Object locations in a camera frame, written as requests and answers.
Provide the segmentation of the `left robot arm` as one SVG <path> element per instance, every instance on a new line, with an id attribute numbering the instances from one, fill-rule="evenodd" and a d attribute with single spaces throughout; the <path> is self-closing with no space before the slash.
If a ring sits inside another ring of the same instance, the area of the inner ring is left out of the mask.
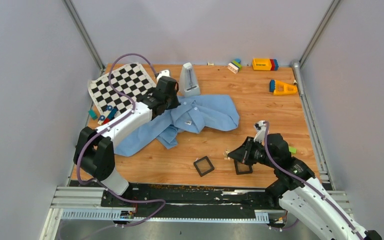
<path id="1" fill-rule="evenodd" d="M 156 87 L 134 102 L 132 108 L 106 124 L 95 129 L 83 128 L 77 140 L 73 162 L 76 169 L 83 170 L 114 192 L 114 200 L 120 206 L 129 206 L 133 193 L 129 182 L 115 167 L 114 146 L 122 142 L 137 128 L 152 121 L 164 112 L 180 105 L 177 93 L 179 85 L 169 76 L 161 76 Z"/>

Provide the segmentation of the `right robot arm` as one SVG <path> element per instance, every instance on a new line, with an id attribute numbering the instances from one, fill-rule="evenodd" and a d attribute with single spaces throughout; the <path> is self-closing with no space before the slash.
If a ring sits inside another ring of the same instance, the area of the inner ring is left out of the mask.
<path id="1" fill-rule="evenodd" d="M 281 134 L 269 134 L 264 142 L 249 136 L 227 156 L 240 164 L 262 164 L 273 168 L 277 180 L 265 189 L 266 204 L 293 214 L 320 239 L 382 238 L 376 230 L 367 230 L 345 212 L 307 164 L 292 156 Z"/>

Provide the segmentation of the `light blue shirt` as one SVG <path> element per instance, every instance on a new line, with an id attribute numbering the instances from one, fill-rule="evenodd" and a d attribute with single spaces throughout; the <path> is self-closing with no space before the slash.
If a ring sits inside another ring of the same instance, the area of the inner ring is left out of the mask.
<path id="1" fill-rule="evenodd" d="M 205 127 L 228 132 L 239 126 L 240 116 L 229 95 L 180 96 L 178 99 L 178 107 L 135 129 L 114 148 L 114 153 L 131 157 L 155 139 L 171 149 L 178 145 L 179 133 L 199 134 Z"/>

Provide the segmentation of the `gold leaf brooch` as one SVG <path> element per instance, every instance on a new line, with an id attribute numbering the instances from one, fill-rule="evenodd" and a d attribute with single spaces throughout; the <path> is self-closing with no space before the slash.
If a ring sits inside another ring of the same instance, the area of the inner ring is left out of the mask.
<path id="1" fill-rule="evenodd" d="M 230 160 L 230 159 L 231 159 L 231 158 L 229 157 L 229 153 L 230 153 L 230 151 L 229 151 L 228 149 L 224 151 L 224 153 L 223 153 L 223 158 L 224 158 L 225 160 Z"/>

